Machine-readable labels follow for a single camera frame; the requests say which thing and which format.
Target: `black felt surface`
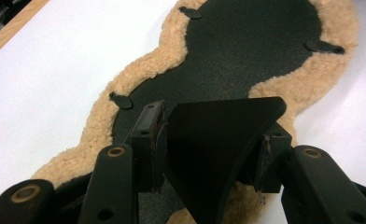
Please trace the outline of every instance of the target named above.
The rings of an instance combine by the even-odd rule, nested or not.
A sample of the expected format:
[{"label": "black felt surface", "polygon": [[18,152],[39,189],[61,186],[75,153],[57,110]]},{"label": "black felt surface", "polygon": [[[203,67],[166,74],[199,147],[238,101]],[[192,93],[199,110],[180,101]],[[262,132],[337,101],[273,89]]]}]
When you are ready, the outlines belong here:
[{"label": "black felt surface", "polygon": [[[170,110],[178,103],[247,98],[255,84],[299,68],[312,55],[303,44],[319,40],[321,33],[317,11],[307,0],[208,0],[198,11],[202,17],[188,26],[187,58],[130,94],[134,106],[120,110],[115,143],[124,141],[151,102],[165,100]],[[141,198],[139,203],[149,203]],[[176,209],[181,206],[176,202]]]}]

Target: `beige fleece trim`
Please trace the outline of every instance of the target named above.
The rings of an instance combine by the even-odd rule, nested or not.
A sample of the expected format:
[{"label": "beige fleece trim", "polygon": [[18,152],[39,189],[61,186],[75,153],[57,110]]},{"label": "beige fleece trim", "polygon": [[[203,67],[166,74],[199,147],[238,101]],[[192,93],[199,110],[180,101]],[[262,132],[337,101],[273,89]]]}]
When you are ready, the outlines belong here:
[{"label": "beige fleece trim", "polygon": [[[129,95],[148,78],[181,64],[186,55],[185,35],[189,19],[179,7],[198,8],[206,0],[179,0],[162,25],[160,45],[151,53],[130,63],[100,94],[87,119],[77,147],[54,157],[40,168],[33,178],[51,181],[54,188],[74,177],[88,174],[102,148],[112,144],[112,125],[118,107],[109,101],[112,91]],[[357,45],[358,19],[351,0],[310,0],[322,22],[321,39],[345,48],[345,55],[314,53],[302,67],[283,77],[273,77],[254,86],[249,97],[281,96],[288,105],[287,113],[278,121],[293,135],[295,116],[319,100],[344,73]],[[236,183],[230,194],[224,223],[248,223],[257,220],[263,206],[253,188]],[[168,223],[195,223],[187,210],[175,213]]]}]

